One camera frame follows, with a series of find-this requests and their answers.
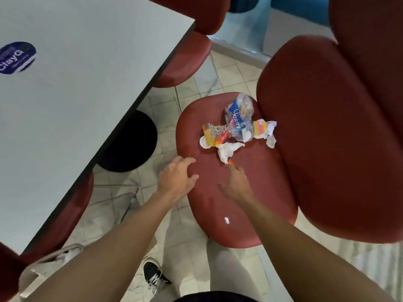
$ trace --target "blue panel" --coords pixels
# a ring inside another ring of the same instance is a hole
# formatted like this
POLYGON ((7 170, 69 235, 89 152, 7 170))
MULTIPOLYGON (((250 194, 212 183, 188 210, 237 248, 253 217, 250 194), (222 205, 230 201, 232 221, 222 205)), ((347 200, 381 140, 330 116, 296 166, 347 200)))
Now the blue panel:
POLYGON ((329 26, 329 0, 272 0, 272 8, 329 26))

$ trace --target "round black base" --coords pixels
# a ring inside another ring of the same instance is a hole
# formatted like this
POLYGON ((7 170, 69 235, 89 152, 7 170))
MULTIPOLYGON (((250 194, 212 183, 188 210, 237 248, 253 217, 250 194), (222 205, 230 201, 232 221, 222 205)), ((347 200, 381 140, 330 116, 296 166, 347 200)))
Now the round black base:
POLYGON ((117 173, 144 164, 157 146, 157 128, 145 113, 136 110, 98 161, 100 167, 117 173))
POLYGON ((242 13, 254 9, 259 0, 231 0, 229 12, 242 13))

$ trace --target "hand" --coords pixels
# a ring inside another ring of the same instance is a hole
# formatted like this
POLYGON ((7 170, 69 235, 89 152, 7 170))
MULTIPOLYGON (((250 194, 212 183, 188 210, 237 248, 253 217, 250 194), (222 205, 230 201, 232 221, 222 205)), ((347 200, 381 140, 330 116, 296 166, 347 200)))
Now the hand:
POLYGON ((172 201, 172 204, 185 197, 199 178, 199 175, 187 176, 187 168, 194 162, 195 158, 174 158, 158 176, 157 193, 172 201))
POLYGON ((242 168, 236 168, 232 164, 227 164, 229 170, 229 179, 226 183, 219 183, 219 189, 228 199, 240 203, 253 196, 249 186, 249 181, 242 168))

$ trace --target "pants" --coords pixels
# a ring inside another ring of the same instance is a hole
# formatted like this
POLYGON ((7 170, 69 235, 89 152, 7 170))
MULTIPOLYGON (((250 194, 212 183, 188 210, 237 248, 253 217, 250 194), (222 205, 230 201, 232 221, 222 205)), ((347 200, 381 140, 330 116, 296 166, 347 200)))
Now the pants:
MULTIPOLYGON (((231 249, 208 240, 207 257, 211 291, 233 292, 258 302, 264 301, 249 272, 231 249)), ((161 289, 150 302, 173 302, 179 298, 175 286, 170 284, 161 289)))

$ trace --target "round sticker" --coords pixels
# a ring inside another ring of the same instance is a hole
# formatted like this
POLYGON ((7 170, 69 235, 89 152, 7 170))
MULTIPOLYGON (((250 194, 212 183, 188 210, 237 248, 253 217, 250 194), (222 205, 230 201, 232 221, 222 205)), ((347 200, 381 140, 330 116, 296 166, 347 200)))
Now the round sticker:
POLYGON ((28 42, 13 42, 0 49, 0 73, 13 74, 26 70, 36 57, 35 47, 28 42))

